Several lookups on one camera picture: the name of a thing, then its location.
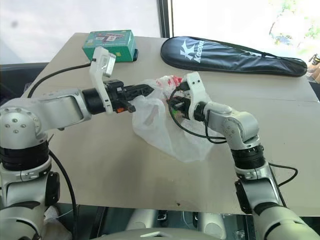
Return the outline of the dark low cabinet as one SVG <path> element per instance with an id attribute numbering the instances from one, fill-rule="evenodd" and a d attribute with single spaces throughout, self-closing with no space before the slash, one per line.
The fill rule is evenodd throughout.
<path id="1" fill-rule="evenodd" d="M 19 98 L 48 62 L 0 64 L 0 106 Z"/>

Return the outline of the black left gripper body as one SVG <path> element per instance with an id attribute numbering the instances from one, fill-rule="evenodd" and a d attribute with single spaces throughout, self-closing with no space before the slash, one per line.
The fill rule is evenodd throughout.
<path id="1" fill-rule="evenodd" d="M 124 96 L 124 83 L 120 80 L 106 80 L 104 81 L 104 85 L 112 105 L 112 110 L 117 114 L 128 111 L 130 104 Z"/>

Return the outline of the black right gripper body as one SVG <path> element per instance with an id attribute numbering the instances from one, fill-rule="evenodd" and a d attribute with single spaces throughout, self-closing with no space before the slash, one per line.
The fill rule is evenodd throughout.
<path id="1" fill-rule="evenodd" d="M 174 97 L 174 109 L 182 113 L 182 117 L 189 119 L 189 108 L 191 100 L 188 97 L 175 96 Z"/>

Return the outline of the white crumpled cloth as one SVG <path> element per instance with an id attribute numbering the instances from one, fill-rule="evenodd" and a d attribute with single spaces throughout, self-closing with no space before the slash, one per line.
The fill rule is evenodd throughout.
<path id="1" fill-rule="evenodd" d="M 42 240 L 72 240 L 72 233 L 59 221 L 59 210 L 50 206 L 44 212 Z"/>

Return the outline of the dark window frame post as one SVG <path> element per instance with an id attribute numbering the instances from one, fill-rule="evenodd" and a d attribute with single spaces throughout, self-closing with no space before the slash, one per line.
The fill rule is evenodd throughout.
<path id="1" fill-rule="evenodd" d="M 162 38 L 171 38 L 174 36 L 172 0 L 156 0 L 156 3 L 160 36 Z"/>

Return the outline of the white rounded robot thigh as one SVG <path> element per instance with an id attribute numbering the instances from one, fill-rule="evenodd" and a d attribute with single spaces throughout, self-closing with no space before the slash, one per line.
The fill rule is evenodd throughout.
<path id="1" fill-rule="evenodd" d="M 157 219 L 158 210 L 147 208 L 136 208 L 125 228 L 126 231 L 136 229 L 153 228 Z"/>
<path id="2" fill-rule="evenodd" d="M 221 214 L 200 212 L 198 214 L 198 230 L 220 240 L 227 238 L 224 219 Z"/>

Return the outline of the black racket cover bag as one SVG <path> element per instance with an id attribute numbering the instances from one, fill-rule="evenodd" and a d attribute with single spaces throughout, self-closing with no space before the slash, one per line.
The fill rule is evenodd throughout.
<path id="1" fill-rule="evenodd" d="M 302 77 L 308 69 L 299 58 L 193 36 L 167 39 L 160 56 L 166 64 L 189 71 Z"/>

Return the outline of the translucent white plastic bag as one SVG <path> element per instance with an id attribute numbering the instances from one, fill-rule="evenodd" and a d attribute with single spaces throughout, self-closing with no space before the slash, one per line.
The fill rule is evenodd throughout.
<path id="1" fill-rule="evenodd" d="M 143 80 L 142 83 L 153 91 L 131 101 L 136 109 L 132 115 L 132 128 L 148 144 L 183 163 L 204 161 L 214 144 L 183 131 L 169 113 L 167 100 L 181 82 L 182 78 L 175 75 Z"/>

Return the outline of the green cardboard box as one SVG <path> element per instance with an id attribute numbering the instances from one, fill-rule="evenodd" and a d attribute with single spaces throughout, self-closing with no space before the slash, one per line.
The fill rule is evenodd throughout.
<path id="1" fill-rule="evenodd" d="M 92 31 L 84 41 L 82 50 L 93 58 L 96 47 L 103 47 L 116 56 L 116 62 L 133 62 L 136 46 L 135 36 L 130 29 Z"/>

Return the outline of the brown wooden rack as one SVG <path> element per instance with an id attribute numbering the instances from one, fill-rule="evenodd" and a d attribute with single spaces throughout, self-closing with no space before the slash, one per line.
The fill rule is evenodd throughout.
<path id="1" fill-rule="evenodd" d="M 309 82 L 320 84 L 320 53 L 314 54 L 308 60 L 306 77 Z"/>

